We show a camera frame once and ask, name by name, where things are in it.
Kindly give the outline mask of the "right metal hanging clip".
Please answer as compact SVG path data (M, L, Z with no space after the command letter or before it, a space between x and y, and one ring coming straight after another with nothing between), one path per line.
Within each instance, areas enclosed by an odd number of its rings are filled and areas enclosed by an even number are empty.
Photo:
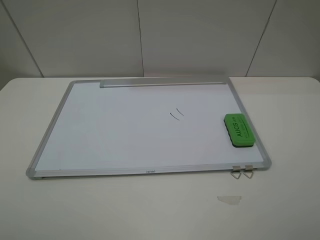
M255 173L255 168L253 165L245 165L242 173L248 178L248 179L252 179Z

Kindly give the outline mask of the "left metal hanging clip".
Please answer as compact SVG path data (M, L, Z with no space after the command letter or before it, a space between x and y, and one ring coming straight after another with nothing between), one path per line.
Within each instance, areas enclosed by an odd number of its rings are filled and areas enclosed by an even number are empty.
M242 175L242 168L240 166L233 166L230 174L238 180Z

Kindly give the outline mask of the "green whiteboard eraser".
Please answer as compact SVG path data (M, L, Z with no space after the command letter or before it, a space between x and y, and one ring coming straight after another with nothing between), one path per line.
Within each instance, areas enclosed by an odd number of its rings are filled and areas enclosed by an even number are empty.
M226 114L223 122L231 144L235 148L251 148L254 146L256 138L244 114Z

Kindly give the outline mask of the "white aluminium-framed whiteboard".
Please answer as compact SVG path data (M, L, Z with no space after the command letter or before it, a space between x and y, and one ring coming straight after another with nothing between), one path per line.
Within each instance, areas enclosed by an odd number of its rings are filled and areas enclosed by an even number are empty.
M247 111L228 77L180 76L72 81L30 162L32 180L271 167L254 132L234 147L226 114Z

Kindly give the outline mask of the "metal hanging clip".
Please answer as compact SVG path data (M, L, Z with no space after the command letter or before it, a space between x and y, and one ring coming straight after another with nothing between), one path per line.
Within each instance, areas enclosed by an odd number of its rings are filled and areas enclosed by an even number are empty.
M230 174L238 180L242 175L242 168L240 166L233 166Z
M245 165L242 173L248 178L248 179L252 179L255 173L255 168L253 165Z

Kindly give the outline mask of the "clear tape scrap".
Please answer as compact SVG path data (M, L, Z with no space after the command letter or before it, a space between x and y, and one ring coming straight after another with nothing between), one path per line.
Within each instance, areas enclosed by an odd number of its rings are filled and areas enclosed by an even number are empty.
M241 196L218 196L217 200L227 205L236 206L241 202Z

